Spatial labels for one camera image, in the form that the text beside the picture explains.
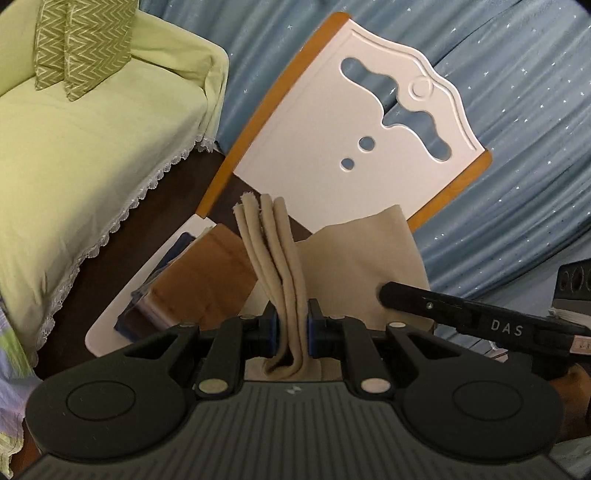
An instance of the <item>dark blue folded cloth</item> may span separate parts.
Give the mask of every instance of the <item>dark blue folded cloth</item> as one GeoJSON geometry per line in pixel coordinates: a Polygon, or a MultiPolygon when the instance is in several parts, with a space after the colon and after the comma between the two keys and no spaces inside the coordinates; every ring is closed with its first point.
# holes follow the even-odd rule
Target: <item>dark blue folded cloth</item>
{"type": "MultiPolygon", "coordinates": [[[[168,267],[169,263],[172,262],[175,258],[177,258],[183,251],[191,245],[191,243],[195,240],[195,237],[190,233],[183,232],[181,236],[179,236],[178,240],[174,243],[172,247],[164,254],[156,268],[152,270],[150,275],[146,281],[142,284],[142,287],[148,283],[150,283],[153,279],[155,279],[162,271],[168,267]]],[[[128,328],[125,324],[124,317],[129,313],[131,309],[134,308],[135,304],[138,300],[142,297],[141,287],[131,294],[131,301],[126,306],[125,310],[117,317],[117,323],[115,324],[115,330],[117,330],[121,335],[126,337],[131,342],[136,342],[139,340],[139,336],[134,333],[132,330],[128,328]]]]}

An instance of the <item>throw pillow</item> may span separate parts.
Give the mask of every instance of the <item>throw pillow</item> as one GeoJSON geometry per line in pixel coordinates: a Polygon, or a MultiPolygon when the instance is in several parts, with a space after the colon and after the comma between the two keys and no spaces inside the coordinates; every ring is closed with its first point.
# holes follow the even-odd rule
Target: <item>throw pillow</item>
{"type": "Polygon", "coordinates": [[[74,101],[118,72],[131,58],[137,0],[69,0],[66,94],[74,101]]]}
{"type": "Polygon", "coordinates": [[[43,0],[35,29],[35,88],[44,89],[64,79],[64,31],[67,0],[43,0]]]}

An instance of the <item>white table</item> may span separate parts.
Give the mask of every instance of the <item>white table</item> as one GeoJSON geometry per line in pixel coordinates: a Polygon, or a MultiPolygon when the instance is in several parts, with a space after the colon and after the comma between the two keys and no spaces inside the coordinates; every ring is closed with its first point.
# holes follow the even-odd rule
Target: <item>white table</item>
{"type": "Polygon", "coordinates": [[[130,341],[117,332],[113,327],[117,322],[117,317],[125,310],[125,307],[131,299],[131,292],[148,278],[150,272],[158,265],[158,262],[172,247],[175,241],[183,232],[198,237],[208,227],[215,226],[209,218],[203,219],[198,215],[193,215],[187,220],[158,251],[144,264],[142,268],[133,276],[128,284],[113,299],[105,311],[100,315],[97,321],[86,333],[85,344],[90,353],[96,356],[106,355],[119,348],[130,344],[130,341]]]}

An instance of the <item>round metal screw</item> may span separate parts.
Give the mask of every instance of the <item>round metal screw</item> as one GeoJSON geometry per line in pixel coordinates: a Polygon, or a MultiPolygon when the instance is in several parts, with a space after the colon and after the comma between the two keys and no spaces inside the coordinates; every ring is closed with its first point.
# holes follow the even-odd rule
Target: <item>round metal screw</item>
{"type": "Polygon", "coordinates": [[[367,393],[384,393],[390,390],[392,385],[383,378],[366,378],[361,382],[361,390],[367,393]]]}
{"type": "Polygon", "coordinates": [[[228,383],[221,378],[208,378],[199,384],[199,390],[210,395],[225,392],[228,389],[228,383]]]}

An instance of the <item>oval hole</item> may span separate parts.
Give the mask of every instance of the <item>oval hole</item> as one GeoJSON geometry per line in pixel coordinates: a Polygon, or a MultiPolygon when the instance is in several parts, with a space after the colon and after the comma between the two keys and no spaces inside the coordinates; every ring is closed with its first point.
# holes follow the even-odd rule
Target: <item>oval hole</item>
{"type": "Polygon", "coordinates": [[[359,148],[364,152],[371,152],[375,147],[375,140],[371,137],[363,137],[359,140],[359,148]]]}
{"type": "Polygon", "coordinates": [[[558,282],[558,288],[560,291],[564,291],[566,286],[569,284],[569,273],[567,271],[562,272],[560,275],[560,282],[558,282]]]}
{"type": "Polygon", "coordinates": [[[583,286],[583,269],[581,267],[577,267],[573,272],[573,279],[570,282],[570,289],[573,292],[577,292],[583,286]]]}
{"type": "Polygon", "coordinates": [[[382,103],[385,112],[382,118],[383,126],[405,125],[418,135],[433,157],[440,161],[451,157],[452,149],[439,137],[433,117],[423,111],[411,112],[398,103],[398,84],[392,77],[370,72],[363,63],[353,57],[341,62],[340,71],[351,82],[373,93],[382,103]]]}
{"type": "Polygon", "coordinates": [[[355,162],[351,158],[344,158],[340,161],[340,167],[344,171],[351,171],[355,167],[355,162]]]}

